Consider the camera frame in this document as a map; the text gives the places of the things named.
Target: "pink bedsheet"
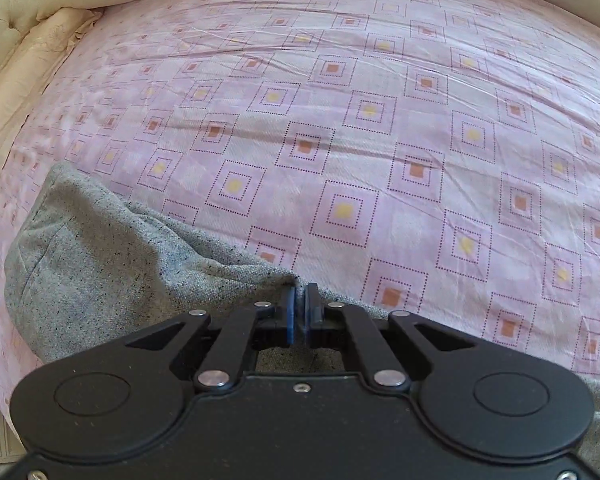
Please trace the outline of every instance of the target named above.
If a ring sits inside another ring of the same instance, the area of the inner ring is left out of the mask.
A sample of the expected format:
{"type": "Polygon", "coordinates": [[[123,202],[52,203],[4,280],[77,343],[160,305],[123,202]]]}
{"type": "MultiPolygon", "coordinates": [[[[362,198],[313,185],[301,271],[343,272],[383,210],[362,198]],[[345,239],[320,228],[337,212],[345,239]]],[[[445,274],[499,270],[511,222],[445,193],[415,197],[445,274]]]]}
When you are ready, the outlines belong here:
{"type": "Polygon", "coordinates": [[[40,362],[2,264],[49,167],[387,309],[600,378],[600,30],[539,0],[109,9],[0,178],[0,408],[40,362]]]}

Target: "yellow dot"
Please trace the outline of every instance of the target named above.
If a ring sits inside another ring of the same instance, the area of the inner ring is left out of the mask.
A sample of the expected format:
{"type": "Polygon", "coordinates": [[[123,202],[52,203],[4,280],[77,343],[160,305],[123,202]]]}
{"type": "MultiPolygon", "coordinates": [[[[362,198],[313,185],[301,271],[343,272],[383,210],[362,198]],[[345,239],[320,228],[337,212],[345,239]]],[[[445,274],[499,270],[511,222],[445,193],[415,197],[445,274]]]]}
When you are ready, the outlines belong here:
{"type": "Polygon", "coordinates": [[[561,282],[569,281],[569,271],[563,267],[558,267],[558,271],[556,272],[556,275],[558,276],[558,279],[561,282]]]}
{"type": "Polygon", "coordinates": [[[334,211],[336,218],[349,219],[353,215],[353,206],[347,203],[340,203],[334,211]]]}
{"type": "Polygon", "coordinates": [[[371,104],[362,105],[362,114],[366,117],[373,117],[376,114],[376,107],[371,104]]]}
{"type": "Polygon", "coordinates": [[[480,130],[476,128],[469,128],[469,130],[466,133],[466,136],[469,138],[469,140],[480,140],[480,138],[482,137],[480,134],[480,130]]]}
{"type": "Polygon", "coordinates": [[[162,162],[161,160],[159,160],[152,167],[151,173],[154,175],[161,175],[164,173],[164,170],[166,170],[166,169],[167,169],[167,165],[164,162],[162,162]]]}
{"type": "Polygon", "coordinates": [[[464,254],[474,254],[475,242],[467,236],[460,237],[460,248],[464,254]]]}
{"type": "Polygon", "coordinates": [[[224,189],[228,193],[238,193],[242,189],[242,182],[237,178],[232,178],[231,180],[227,181],[226,185],[224,186],[224,189]]]}

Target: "gray cloth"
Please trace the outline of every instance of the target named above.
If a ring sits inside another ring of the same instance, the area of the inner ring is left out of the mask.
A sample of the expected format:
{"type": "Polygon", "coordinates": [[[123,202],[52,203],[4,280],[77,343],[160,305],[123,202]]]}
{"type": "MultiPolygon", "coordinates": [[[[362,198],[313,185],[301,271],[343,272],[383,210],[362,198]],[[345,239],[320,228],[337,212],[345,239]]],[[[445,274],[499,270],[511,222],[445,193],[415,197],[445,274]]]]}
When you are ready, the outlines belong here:
{"type": "MultiPolygon", "coordinates": [[[[50,362],[192,308],[222,317],[236,304],[275,301],[306,282],[144,205],[123,202],[66,163],[55,165],[5,263],[5,300],[30,348],[50,362]]],[[[325,301],[356,303],[321,289],[325,301]]],[[[374,317],[384,310],[364,306],[374,317]]],[[[262,352],[259,370],[340,369],[334,352],[262,352]]],[[[580,454],[600,471],[600,381],[580,454]]]]}

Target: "speckled gray fabric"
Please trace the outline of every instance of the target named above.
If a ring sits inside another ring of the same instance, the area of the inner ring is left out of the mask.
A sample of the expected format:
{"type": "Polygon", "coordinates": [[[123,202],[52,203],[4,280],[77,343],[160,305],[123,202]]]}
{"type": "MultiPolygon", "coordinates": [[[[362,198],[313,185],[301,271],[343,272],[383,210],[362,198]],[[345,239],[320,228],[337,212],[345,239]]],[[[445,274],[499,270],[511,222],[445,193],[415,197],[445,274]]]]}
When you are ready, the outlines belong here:
{"type": "MultiPolygon", "coordinates": [[[[133,202],[66,163],[54,166],[4,263],[5,299],[31,349],[50,362],[192,308],[225,316],[304,280],[133,202]]],[[[343,299],[321,290],[326,301],[343,299]]],[[[384,311],[365,307],[372,316],[384,311]]],[[[327,371],[328,352],[261,352],[258,368],[327,371]]],[[[600,471],[600,381],[586,380],[595,421],[580,454],[600,471]]]]}

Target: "silver rivet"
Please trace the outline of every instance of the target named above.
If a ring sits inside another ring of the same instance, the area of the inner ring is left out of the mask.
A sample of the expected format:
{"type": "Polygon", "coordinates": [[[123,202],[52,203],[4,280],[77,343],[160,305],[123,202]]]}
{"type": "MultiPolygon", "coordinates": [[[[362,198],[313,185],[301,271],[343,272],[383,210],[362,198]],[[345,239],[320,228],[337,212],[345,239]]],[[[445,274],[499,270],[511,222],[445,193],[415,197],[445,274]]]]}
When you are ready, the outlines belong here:
{"type": "Polygon", "coordinates": [[[229,382],[229,374],[222,370],[207,370],[198,376],[198,380],[200,381],[200,384],[218,388],[229,382]]]}
{"type": "Polygon", "coordinates": [[[407,377],[398,370],[380,370],[374,374],[374,381],[381,386],[400,386],[407,377]]]}
{"type": "Polygon", "coordinates": [[[294,391],[297,394],[308,394],[311,391],[311,386],[307,383],[294,384],[294,391]]]}

